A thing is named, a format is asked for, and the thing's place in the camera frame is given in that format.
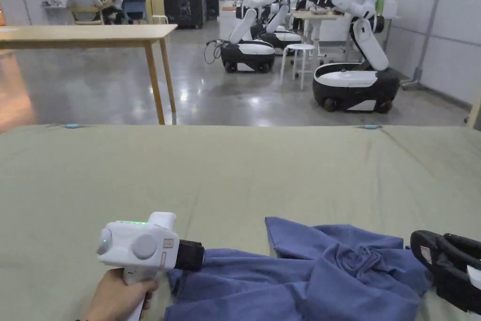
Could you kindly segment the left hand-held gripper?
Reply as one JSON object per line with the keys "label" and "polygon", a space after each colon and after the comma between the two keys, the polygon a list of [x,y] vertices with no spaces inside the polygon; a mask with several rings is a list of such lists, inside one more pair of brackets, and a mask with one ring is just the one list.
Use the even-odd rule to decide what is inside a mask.
{"label": "left hand-held gripper", "polygon": [[[145,222],[117,220],[102,230],[97,247],[98,260],[112,269],[124,270],[127,285],[157,280],[160,272],[178,269],[198,272],[205,249],[200,242],[182,240],[175,233],[176,215],[157,211]],[[139,321],[143,302],[126,321]]]}

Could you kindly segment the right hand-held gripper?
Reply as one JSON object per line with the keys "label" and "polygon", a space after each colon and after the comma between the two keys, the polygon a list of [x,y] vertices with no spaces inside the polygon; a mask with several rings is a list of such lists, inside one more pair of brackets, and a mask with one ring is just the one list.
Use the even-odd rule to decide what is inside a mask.
{"label": "right hand-held gripper", "polygon": [[481,243],[453,234],[416,230],[414,256],[431,272],[437,296],[467,314],[481,313]]}

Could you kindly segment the person's left hand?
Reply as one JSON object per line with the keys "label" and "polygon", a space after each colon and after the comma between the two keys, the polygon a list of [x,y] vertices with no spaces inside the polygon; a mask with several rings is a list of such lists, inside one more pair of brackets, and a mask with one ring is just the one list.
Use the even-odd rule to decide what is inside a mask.
{"label": "person's left hand", "polygon": [[127,285],[124,270],[108,270],[97,285],[94,297],[84,321],[125,321],[143,302],[140,318],[151,307],[151,298],[158,289],[158,280],[141,281]]}

